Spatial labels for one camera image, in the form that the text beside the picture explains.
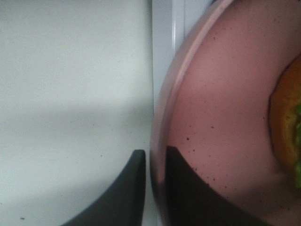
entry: pink plate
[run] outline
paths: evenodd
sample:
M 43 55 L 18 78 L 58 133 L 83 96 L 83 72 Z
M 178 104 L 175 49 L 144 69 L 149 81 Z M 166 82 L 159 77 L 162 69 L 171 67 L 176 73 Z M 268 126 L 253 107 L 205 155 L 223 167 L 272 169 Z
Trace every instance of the pink plate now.
M 269 97 L 301 53 L 301 1 L 218 0 L 175 57 L 151 138 L 151 173 L 161 215 L 166 146 L 248 213 L 277 226 L 301 225 L 301 191 L 272 151 Z

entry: black curved edge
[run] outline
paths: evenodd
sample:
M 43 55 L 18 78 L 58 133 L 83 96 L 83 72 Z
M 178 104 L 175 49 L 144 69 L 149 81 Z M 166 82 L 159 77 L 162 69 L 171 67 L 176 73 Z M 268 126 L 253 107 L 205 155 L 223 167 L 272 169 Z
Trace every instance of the black curved edge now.
M 134 150 L 108 190 L 62 226 L 140 226 L 144 199 L 145 151 Z
M 171 146 L 166 151 L 166 196 L 171 226 L 268 226 L 211 189 Z

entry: white surface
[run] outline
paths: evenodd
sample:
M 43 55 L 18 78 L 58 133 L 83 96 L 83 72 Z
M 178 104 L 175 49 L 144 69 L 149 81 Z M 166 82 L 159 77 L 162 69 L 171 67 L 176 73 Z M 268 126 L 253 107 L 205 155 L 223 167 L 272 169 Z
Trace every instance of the white surface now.
M 0 1 L 0 97 L 0 225 L 58 226 L 148 156 L 149 1 Z
M 169 65 L 187 34 L 213 0 L 153 0 L 154 107 Z

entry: black object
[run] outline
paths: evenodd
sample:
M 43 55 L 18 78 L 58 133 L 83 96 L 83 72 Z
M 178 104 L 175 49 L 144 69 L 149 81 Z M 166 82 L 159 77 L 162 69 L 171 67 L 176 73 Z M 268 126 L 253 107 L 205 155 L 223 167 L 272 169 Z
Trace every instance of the black object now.
M 145 198 L 145 152 L 133 151 L 108 190 L 62 226 L 140 226 Z
M 171 226 L 268 226 L 210 188 L 176 147 L 166 150 L 166 198 Z

